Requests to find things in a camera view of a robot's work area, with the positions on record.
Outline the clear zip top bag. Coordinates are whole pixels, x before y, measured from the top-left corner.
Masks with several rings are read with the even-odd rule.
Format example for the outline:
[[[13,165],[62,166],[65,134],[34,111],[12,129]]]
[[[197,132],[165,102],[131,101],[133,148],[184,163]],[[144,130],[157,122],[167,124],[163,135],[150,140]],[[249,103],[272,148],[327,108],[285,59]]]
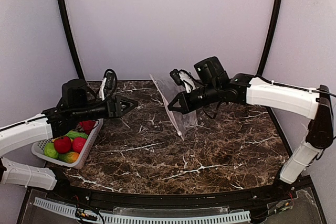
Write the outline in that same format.
[[[195,90],[196,86],[193,80],[181,70],[173,73],[173,76],[151,74],[150,77],[161,95],[166,113],[177,134],[182,140],[185,140],[186,132],[198,125],[196,112],[183,114],[182,112],[170,110],[170,108],[182,108],[182,104],[176,96],[183,91],[190,93]]]

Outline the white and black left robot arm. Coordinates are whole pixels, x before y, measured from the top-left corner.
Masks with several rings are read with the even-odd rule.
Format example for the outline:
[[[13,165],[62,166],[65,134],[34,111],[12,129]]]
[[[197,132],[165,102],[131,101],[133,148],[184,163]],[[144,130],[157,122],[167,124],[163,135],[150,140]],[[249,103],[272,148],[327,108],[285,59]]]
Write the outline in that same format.
[[[138,106],[132,99],[113,94],[89,101],[88,93],[95,94],[84,80],[70,80],[62,85],[62,97],[56,107],[1,128],[1,184],[53,190],[61,175],[49,168],[10,161],[5,155],[38,141],[63,136],[82,121],[121,118]]]

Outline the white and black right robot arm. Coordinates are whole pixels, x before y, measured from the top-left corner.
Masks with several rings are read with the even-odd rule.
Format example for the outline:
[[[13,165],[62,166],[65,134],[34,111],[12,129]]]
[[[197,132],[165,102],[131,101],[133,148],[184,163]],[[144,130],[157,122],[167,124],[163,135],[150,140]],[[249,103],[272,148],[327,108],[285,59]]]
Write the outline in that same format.
[[[305,139],[280,170],[281,182],[293,184],[312,161],[333,143],[333,95],[327,86],[291,86],[244,73],[229,78],[215,56],[198,62],[194,68],[199,80],[183,69],[170,72],[174,82],[186,88],[168,104],[170,111],[188,114],[212,103],[232,102],[289,111],[310,120]]]

